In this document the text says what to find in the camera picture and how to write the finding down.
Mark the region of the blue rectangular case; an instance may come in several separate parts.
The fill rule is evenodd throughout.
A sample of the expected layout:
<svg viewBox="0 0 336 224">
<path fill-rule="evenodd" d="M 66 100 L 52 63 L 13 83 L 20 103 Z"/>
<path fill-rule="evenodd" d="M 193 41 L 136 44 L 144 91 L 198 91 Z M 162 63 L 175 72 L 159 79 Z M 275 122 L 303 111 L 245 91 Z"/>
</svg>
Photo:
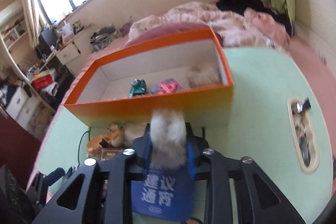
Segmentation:
<svg viewBox="0 0 336 224">
<path fill-rule="evenodd" d="M 143 181 L 131 182 L 132 210 L 167 221 L 188 220 L 194 209 L 195 181 L 186 166 L 151 168 Z"/>
</svg>

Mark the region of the white fluffy pompom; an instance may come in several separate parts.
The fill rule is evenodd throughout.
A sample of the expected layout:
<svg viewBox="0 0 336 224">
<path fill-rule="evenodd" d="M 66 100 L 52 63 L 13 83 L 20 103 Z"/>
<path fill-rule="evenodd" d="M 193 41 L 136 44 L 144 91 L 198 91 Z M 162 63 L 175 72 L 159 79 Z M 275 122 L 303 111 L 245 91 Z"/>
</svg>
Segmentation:
<svg viewBox="0 0 336 224">
<path fill-rule="evenodd" d="M 187 161 L 186 124 L 177 110 L 153 111 L 150 121 L 152 153 L 150 165 L 159 169 L 177 170 Z"/>
</svg>

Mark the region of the orange doll figure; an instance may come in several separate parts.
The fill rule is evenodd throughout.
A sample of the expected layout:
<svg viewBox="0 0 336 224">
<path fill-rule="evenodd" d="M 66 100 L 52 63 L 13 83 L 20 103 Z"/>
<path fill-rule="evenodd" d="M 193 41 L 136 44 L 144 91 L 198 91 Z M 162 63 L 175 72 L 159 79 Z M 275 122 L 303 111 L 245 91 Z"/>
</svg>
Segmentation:
<svg viewBox="0 0 336 224">
<path fill-rule="evenodd" d="M 146 122 L 122 122 L 110 125 L 106 132 L 90 138 L 87 156 L 100 156 L 103 148 L 131 147 L 135 139 L 145 133 Z"/>
</svg>

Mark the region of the green cartoon lap table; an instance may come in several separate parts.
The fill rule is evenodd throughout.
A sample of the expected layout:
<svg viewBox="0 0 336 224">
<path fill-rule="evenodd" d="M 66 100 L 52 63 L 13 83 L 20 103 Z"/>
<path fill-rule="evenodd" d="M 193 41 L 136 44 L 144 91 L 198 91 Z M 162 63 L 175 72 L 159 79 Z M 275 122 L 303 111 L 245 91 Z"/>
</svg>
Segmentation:
<svg viewBox="0 0 336 224">
<path fill-rule="evenodd" d="M 228 48 L 223 52 L 234 79 L 228 124 L 185 124 L 223 156 L 252 158 L 304 223 L 313 223 L 331 198 L 333 157 L 325 121 L 309 84 L 293 60 L 276 50 Z M 311 109 L 301 114 L 292 112 L 293 104 L 306 98 Z M 187 162 L 188 156 L 183 166 L 189 172 Z M 193 214 L 204 220 L 206 182 L 193 180 Z"/>
</svg>

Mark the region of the black binder clip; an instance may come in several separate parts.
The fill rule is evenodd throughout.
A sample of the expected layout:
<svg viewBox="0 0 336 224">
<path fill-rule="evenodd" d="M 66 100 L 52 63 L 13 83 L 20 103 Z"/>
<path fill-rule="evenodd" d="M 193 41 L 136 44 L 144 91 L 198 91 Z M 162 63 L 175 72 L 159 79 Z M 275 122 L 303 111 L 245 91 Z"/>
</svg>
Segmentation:
<svg viewBox="0 0 336 224">
<path fill-rule="evenodd" d="M 301 114 L 311 109 L 311 104 L 309 98 L 304 101 L 297 101 L 292 106 L 292 112 Z"/>
</svg>

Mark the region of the green toy car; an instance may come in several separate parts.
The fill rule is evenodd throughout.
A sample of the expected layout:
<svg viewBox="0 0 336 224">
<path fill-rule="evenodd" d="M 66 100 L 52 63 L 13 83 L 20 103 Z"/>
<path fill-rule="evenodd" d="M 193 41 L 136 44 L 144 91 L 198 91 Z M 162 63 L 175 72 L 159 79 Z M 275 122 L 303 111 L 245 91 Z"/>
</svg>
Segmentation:
<svg viewBox="0 0 336 224">
<path fill-rule="evenodd" d="M 143 96 L 148 93 L 145 80 L 134 79 L 128 97 Z"/>
</svg>

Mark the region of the red white box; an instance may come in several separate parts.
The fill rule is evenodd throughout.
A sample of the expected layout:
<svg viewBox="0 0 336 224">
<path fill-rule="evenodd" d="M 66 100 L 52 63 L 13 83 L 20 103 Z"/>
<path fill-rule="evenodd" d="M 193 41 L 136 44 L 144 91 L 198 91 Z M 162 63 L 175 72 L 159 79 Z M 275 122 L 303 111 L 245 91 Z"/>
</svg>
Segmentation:
<svg viewBox="0 0 336 224">
<path fill-rule="evenodd" d="M 49 69 L 41 73 L 33 74 L 33 87 L 37 91 L 44 91 L 51 94 L 56 93 L 59 84 L 56 82 L 56 70 Z"/>
</svg>

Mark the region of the pink toy item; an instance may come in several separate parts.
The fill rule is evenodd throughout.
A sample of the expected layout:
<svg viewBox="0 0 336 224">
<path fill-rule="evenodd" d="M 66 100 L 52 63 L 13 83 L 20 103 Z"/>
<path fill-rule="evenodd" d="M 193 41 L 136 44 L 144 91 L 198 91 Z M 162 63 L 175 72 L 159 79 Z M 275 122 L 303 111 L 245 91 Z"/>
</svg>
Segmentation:
<svg viewBox="0 0 336 224">
<path fill-rule="evenodd" d="M 183 87 L 175 79 L 167 79 L 155 85 L 151 89 L 151 94 L 171 94 L 182 90 Z"/>
</svg>

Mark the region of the white drawer cabinet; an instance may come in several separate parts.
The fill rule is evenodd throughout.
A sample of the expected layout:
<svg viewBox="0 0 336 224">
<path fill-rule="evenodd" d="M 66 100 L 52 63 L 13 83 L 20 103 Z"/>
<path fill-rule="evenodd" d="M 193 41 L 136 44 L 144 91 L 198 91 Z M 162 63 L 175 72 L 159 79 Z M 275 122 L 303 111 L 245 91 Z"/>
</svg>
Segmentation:
<svg viewBox="0 0 336 224">
<path fill-rule="evenodd" d="M 80 50 L 74 42 L 69 43 L 62 50 L 56 53 L 56 57 L 59 59 L 62 65 L 68 64 L 79 56 Z"/>
</svg>

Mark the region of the orange yellow storage box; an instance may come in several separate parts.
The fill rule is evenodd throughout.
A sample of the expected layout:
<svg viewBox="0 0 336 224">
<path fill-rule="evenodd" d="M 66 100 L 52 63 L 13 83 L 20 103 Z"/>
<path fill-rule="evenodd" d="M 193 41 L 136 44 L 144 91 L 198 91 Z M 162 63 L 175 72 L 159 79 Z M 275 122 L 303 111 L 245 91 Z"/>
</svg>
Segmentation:
<svg viewBox="0 0 336 224">
<path fill-rule="evenodd" d="M 234 79 L 217 34 L 199 28 L 147 40 L 96 59 L 64 106 L 84 124 L 148 121 L 180 111 L 194 126 L 227 125 Z"/>
</svg>

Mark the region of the grey clothes pile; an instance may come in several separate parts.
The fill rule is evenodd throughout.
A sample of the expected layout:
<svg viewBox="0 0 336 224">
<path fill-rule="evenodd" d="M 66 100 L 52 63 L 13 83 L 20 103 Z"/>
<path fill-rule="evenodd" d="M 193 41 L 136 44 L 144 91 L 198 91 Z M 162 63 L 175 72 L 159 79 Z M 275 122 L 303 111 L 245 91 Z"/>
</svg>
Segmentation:
<svg viewBox="0 0 336 224">
<path fill-rule="evenodd" d="M 105 49 L 117 37 L 117 30 L 114 26 L 106 26 L 95 31 L 90 38 L 92 52 Z"/>
</svg>

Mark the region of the pink crumpled blanket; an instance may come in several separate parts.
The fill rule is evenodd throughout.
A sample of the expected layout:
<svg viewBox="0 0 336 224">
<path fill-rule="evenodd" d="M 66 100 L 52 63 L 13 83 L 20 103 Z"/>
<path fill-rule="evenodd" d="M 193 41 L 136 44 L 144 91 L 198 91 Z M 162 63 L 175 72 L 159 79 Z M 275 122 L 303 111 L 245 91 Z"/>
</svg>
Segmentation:
<svg viewBox="0 0 336 224">
<path fill-rule="evenodd" d="M 265 47 L 285 52 L 290 44 L 285 26 L 267 13 L 247 8 L 240 15 L 233 11 L 221 11 L 213 4 L 187 2 L 162 15 L 151 15 L 133 23 L 126 46 L 206 26 L 221 37 L 224 48 Z"/>
</svg>

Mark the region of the beige curtain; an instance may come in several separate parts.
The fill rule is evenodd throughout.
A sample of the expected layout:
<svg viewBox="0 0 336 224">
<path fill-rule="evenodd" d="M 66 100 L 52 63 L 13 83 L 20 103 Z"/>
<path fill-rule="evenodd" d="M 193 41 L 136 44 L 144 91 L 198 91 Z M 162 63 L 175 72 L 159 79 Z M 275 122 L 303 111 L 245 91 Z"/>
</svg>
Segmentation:
<svg viewBox="0 0 336 224">
<path fill-rule="evenodd" d="M 38 0 L 21 0 L 23 14 L 29 36 L 30 48 L 34 50 L 39 44 L 39 35 L 42 30 L 49 28 L 46 16 Z"/>
</svg>

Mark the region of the black clothes pile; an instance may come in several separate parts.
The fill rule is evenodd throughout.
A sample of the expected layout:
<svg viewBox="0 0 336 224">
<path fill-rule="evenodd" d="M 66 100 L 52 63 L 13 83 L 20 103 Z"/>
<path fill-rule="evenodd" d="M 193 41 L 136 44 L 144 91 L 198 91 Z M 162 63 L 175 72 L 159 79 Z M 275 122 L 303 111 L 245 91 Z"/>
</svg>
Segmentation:
<svg viewBox="0 0 336 224">
<path fill-rule="evenodd" d="M 215 5 L 221 11 L 233 11 L 240 15 L 244 15 L 244 11 L 247 8 L 254 9 L 257 12 L 267 13 L 271 15 L 276 22 L 283 24 L 286 32 L 290 36 L 294 34 L 293 26 L 288 16 L 266 8 L 261 0 L 218 0 Z"/>
</svg>

